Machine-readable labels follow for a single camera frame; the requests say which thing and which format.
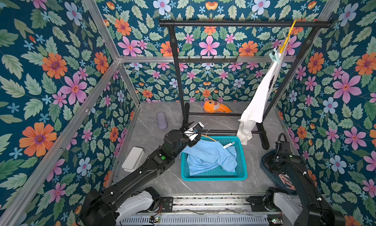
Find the yellow plastic hanger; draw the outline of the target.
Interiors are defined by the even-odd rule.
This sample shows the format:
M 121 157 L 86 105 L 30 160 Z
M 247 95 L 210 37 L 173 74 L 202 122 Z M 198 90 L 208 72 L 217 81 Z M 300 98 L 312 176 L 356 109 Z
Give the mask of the yellow plastic hanger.
M 288 43 L 290 41 L 290 36 L 291 36 L 291 33 L 292 33 L 292 31 L 293 31 L 293 29 L 295 27 L 296 22 L 297 22 L 296 20 L 293 22 L 292 26 L 290 27 L 290 29 L 288 31 L 288 34 L 286 36 L 286 39 L 285 39 L 284 43 L 280 46 L 280 51 L 279 51 L 280 54 L 284 54 L 284 52 L 285 52 L 285 50 L 286 50 L 286 48 L 288 46 Z

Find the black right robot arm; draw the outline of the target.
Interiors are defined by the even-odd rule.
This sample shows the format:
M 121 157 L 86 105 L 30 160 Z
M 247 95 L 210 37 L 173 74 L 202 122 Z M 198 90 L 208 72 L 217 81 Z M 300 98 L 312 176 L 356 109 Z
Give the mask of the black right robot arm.
M 250 196 L 247 202 L 268 211 L 279 209 L 294 226 L 344 226 L 345 217 L 321 195 L 303 158 L 291 152 L 286 134 L 281 133 L 275 145 L 275 151 L 266 154 L 261 165 L 270 176 L 286 174 L 296 195 L 270 187 L 263 196 Z

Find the light green clothespin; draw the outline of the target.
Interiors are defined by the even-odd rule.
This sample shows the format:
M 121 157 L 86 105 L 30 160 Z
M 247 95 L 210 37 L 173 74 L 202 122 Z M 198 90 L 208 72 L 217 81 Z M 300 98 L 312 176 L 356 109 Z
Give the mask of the light green clothespin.
M 281 64 L 281 58 L 278 50 L 274 49 L 272 52 L 270 52 L 269 57 L 272 62 L 277 63 L 278 65 Z

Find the white t-shirt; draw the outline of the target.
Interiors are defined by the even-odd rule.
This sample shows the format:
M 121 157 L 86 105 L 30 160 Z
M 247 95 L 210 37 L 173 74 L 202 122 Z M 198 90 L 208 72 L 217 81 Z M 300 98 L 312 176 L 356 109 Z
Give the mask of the white t-shirt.
M 263 121 L 264 109 L 281 70 L 284 54 L 280 54 L 280 58 L 280 65 L 274 62 L 271 63 L 266 75 L 257 87 L 250 104 L 243 111 L 239 119 L 240 125 L 237 137 L 242 145 L 247 145 L 248 141 L 253 137 L 252 130 L 256 124 Z

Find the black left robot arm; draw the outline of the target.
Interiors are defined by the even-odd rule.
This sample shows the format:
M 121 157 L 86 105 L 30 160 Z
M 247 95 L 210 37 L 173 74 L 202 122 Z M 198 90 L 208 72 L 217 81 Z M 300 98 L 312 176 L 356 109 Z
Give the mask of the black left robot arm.
M 164 136 L 163 144 L 139 168 L 101 192 L 90 191 L 82 205 L 77 224 L 115 226 L 140 211 L 154 211 L 159 206 L 160 194 L 152 187 L 140 193 L 137 190 L 167 171 L 187 146 L 196 145 L 201 139 L 203 128 L 204 124 L 199 122 L 169 131 Z

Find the light blue t-shirt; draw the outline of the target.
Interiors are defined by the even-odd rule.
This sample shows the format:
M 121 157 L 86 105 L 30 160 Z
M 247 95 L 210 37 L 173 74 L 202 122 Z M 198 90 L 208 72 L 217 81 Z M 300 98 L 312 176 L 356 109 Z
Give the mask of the light blue t-shirt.
M 188 155 L 187 163 L 191 176 L 211 171 L 217 167 L 234 173 L 238 165 L 235 147 L 224 149 L 218 141 L 200 140 L 196 145 L 186 147 L 183 152 Z

